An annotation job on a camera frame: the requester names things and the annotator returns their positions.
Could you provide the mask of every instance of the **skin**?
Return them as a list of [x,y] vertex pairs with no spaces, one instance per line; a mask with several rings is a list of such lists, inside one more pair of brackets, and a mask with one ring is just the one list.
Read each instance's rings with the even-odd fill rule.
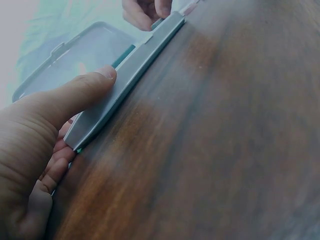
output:
[[68,120],[105,97],[116,76],[105,66],[0,111],[0,239],[43,237],[51,193],[75,157],[63,141]]
[[142,31],[151,31],[159,18],[170,15],[172,0],[122,0],[123,18]]

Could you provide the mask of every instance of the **teal strip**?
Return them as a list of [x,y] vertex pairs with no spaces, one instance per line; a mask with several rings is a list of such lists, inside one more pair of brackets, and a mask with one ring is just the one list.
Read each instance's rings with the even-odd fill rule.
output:
[[164,21],[163,18],[158,19],[154,24],[152,24],[151,26],[151,30],[155,30],[156,27],[158,27],[160,25],[160,23],[162,23]]
[[131,45],[125,52],[117,59],[115,62],[111,65],[113,68],[116,68],[119,66],[119,64],[125,60],[125,58],[136,48],[135,45]]

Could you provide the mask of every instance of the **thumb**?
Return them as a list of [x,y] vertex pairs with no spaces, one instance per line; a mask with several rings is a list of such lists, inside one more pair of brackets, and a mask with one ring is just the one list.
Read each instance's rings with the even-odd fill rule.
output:
[[29,100],[36,102],[31,110],[59,130],[74,115],[105,97],[116,78],[115,69],[108,65],[77,76],[61,87],[31,95]]

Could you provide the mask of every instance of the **wooden table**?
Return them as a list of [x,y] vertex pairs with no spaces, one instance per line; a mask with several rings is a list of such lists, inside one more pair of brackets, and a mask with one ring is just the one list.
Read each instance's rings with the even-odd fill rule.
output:
[[320,236],[320,1],[206,0],[54,196],[57,240]]

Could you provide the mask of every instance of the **transparent plastic lid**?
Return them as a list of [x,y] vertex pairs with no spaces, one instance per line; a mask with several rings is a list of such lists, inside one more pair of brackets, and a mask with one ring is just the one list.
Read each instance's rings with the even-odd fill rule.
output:
[[112,65],[136,40],[105,22],[96,22],[51,56],[16,90],[12,100],[57,88],[78,75]]

